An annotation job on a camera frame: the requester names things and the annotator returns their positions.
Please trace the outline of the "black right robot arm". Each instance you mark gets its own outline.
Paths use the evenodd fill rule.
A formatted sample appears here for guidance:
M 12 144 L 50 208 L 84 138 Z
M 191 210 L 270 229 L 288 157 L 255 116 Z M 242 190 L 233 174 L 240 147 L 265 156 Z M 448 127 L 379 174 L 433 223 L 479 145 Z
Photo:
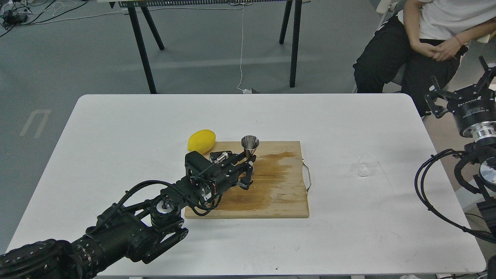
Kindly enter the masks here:
M 465 145 L 463 151 L 447 149 L 431 155 L 416 172 L 414 187 L 428 211 L 465 233 L 495 243 L 496 203 L 489 194 L 489 191 L 495 191 L 496 107 L 495 91 L 489 88 L 495 78 L 495 64 L 486 63 L 483 56 L 479 56 L 479 62 L 484 73 L 478 82 L 453 92 L 443 90 L 436 77 L 432 77 L 433 85 L 424 96 L 431 113 L 438 119 L 452 113 L 460 136 L 472 138 L 473 143 Z M 435 162 L 448 156 L 458 159 L 453 170 L 458 184 L 473 194 L 482 195 L 483 201 L 477 203 L 477 208 L 489 231 L 473 230 L 455 223 L 428 200 L 424 189 L 427 172 Z

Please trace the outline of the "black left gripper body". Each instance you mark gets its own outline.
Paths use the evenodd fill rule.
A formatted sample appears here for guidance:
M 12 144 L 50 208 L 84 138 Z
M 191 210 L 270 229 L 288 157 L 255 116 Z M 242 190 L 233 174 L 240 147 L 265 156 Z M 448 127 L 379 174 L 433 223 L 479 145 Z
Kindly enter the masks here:
M 197 151 L 185 155 L 186 176 L 193 185 L 200 188 L 208 186 L 212 196 L 219 196 L 237 186 L 238 170 L 248 161 L 232 165 L 227 163 L 231 151 L 213 152 L 213 161 L 206 159 Z

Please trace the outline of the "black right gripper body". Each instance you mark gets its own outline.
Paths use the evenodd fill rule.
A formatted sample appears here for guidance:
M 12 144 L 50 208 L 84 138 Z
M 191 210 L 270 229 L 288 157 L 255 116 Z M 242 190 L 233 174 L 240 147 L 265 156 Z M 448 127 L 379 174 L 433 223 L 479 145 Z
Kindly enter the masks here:
M 473 138 L 474 142 L 495 138 L 495 91 L 465 87 L 454 94 L 456 98 L 450 100 L 449 111 L 459 135 Z

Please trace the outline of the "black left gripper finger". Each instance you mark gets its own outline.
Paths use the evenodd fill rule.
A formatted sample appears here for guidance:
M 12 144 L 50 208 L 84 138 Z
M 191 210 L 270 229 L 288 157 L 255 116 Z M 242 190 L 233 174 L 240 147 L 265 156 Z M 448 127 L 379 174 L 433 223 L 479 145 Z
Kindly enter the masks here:
M 257 156 L 254 154 L 246 157 L 246 154 L 244 152 L 242 152 L 240 154 L 229 153 L 227 163 L 231 163 L 232 165 L 238 165 L 239 163 L 243 163 L 246 161 L 255 162 L 256 158 L 257 158 Z
M 253 172 L 254 167 L 252 165 L 242 165 L 238 170 L 237 186 L 241 189 L 248 190 L 253 183 L 253 180 L 251 179 Z

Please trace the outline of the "person left hand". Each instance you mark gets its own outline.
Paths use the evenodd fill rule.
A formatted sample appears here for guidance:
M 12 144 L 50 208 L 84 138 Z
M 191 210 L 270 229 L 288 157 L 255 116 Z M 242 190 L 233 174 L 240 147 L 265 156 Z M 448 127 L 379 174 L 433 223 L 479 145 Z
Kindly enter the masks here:
M 437 46 L 437 51 L 433 54 L 432 59 L 437 62 L 449 60 L 453 58 L 463 46 L 464 44 L 462 41 L 454 36 Z

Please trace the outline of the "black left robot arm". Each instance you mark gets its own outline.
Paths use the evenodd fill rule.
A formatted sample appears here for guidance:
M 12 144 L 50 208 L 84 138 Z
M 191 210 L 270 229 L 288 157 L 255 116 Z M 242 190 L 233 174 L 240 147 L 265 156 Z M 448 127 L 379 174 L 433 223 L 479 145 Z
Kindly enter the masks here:
M 148 264 L 187 236 L 183 208 L 203 217 L 230 188 L 249 189 L 256 158 L 253 151 L 213 152 L 208 159 L 192 151 L 184 177 L 138 183 L 78 240 L 48 239 L 3 254 L 1 278 L 92 279 L 124 257 Z

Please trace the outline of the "person right hand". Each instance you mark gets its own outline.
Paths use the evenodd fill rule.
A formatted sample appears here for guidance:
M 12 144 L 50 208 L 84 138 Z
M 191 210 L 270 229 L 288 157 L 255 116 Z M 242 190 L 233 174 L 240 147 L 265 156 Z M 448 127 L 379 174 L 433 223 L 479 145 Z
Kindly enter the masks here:
M 442 49 L 440 49 L 437 46 L 430 45 L 428 43 L 422 43 L 422 42 L 411 42 L 410 46 L 412 50 L 414 50 L 417 53 L 420 53 L 421 55 L 424 55 L 428 58 L 434 58 L 434 56 L 437 53 L 442 52 Z

